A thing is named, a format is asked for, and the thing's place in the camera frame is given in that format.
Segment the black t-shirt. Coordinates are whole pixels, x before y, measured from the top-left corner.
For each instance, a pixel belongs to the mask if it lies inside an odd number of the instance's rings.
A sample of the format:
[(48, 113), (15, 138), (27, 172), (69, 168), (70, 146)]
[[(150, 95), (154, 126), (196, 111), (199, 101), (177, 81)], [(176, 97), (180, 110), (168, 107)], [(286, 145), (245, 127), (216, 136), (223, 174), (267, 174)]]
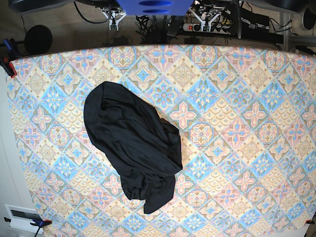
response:
[(120, 176), (129, 200), (144, 200), (150, 214), (173, 199), (182, 170), (179, 129), (123, 85), (103, 82), (87, 96), (84, 125), (91, 143)]

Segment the patterned tablecloth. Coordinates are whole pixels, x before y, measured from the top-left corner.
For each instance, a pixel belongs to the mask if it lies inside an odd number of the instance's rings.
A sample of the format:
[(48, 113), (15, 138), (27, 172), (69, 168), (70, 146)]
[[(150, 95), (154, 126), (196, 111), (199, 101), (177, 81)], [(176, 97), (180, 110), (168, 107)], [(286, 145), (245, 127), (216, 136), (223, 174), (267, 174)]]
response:
[[(8, 103), (48, 237), (294, 234), (316, 211), (316, 59), (227, 46), (119, 46), (13, 62)], [(105, 81), (152, 104), (181, 134), (173, 199), (129, 200), (88, 138), (83, 107)]]

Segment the white power strip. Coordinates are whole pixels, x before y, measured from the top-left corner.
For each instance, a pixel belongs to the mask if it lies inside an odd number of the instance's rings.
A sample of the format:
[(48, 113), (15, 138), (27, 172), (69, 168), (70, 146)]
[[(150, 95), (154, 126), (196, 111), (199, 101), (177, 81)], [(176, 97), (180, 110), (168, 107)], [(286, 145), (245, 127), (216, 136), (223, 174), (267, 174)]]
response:
[(230, 25), (211, 25), (201, 27), (201, 24), (198, 23), (184, 23), (183, 31), (185, 32), (203, 32), (203, 33), (220, 33), (220, 34), (229, 34)]

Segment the black round stool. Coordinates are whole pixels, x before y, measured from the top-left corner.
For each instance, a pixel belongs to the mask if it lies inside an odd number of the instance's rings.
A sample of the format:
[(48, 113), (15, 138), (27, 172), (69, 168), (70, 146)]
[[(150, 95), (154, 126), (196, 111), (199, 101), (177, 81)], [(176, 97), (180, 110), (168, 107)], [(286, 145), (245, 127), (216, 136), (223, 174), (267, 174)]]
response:
[(44, 25), (30, 28), (24, 38), (25, 50), (29, 55), (45, 54), (52, 45), (51, 30)]

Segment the blue orange clamp bottom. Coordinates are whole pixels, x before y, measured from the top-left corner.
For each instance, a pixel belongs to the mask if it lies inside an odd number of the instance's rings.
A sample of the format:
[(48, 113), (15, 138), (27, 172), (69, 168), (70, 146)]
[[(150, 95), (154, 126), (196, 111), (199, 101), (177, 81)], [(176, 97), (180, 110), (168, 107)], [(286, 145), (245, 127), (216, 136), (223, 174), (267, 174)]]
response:
[(9, 223), (9, 227), (25, 232), (33, 233), (36, 237), (38, 234), (43, 234), (43, 228), (51, 225), (50, 220), (36, 220), (36, 219), (20, 219), (20, 218), (6, 218), (4, 221)]

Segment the blue orange clamp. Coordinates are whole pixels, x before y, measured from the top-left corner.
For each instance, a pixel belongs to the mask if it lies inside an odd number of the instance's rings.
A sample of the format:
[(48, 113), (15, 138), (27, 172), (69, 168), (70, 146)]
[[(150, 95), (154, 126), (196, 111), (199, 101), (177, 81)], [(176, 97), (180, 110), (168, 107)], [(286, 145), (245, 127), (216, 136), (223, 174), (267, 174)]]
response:
[(11, 78), (14, 78), (17, 75), (17, 72), (11, 62), (17, 58), (17, 51), (13, 42), (13, 40), (4, 39), (3, 43), (0, 44), (1, 47), (5, 46), (7, 48), (7, 57), (2, 57), (0, 59), (0, 65)]
[(50, 220), (36, 220), (36, 219), (20, 219), (20, 218), (6, 218), (4, 221), (9, 223), (9, 227), (25, 232), (33, 233), (36, 237), (38, 234), (43, 234), (43, 228), (51, 225)]

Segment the blue orange clamp left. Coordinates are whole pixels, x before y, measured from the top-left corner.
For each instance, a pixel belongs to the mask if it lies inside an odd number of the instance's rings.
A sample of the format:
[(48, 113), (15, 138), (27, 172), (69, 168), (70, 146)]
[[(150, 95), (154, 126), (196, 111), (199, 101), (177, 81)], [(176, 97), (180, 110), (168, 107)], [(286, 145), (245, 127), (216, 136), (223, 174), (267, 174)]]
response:
[(11, 78), (14, 78), (17, 75), (17, 72), (11, 62), (17, 58), (17, 51), (13, 42), (13, 40), (4, 39), (3, 43), (0, 44), (1, 47), (5, 46), (7, 48), (7, 57), (2, 57), (0, 59), (0, 65)]

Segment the blue mount plate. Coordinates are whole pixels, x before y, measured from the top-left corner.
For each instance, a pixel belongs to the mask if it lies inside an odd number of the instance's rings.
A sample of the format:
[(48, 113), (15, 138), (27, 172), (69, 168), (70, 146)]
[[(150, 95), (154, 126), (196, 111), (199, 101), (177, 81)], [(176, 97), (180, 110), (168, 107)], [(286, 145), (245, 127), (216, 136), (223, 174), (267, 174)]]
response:
[(117, 0), (127, 15), (184, 16), (193, 0)]

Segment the white wall panel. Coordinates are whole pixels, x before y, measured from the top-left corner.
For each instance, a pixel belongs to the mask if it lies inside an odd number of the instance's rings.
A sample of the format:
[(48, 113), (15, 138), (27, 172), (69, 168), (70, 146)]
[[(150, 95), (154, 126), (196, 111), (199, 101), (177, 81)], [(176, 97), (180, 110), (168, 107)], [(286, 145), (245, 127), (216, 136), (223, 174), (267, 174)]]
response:
[(32, 226), (30, 223), (33, 219), (40, 219), (38, 212), (35, 209), (18, 207), (14, 205), (5, 205), (9, 214), (10, 227), (20, 231), (36, 233), (38, 227)]

